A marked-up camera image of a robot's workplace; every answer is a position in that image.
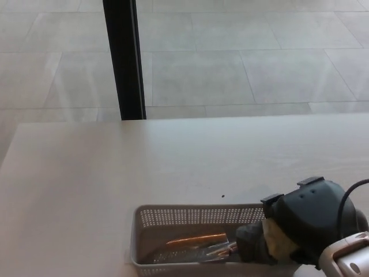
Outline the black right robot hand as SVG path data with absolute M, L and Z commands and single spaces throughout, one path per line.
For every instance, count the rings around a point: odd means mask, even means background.
M 273 260 L 317 265 L 329 245 L 368 231 L 365 215 L 339 184 L 311 177 L 298 185 L 290 193 L 261 200 L 263 237 Z

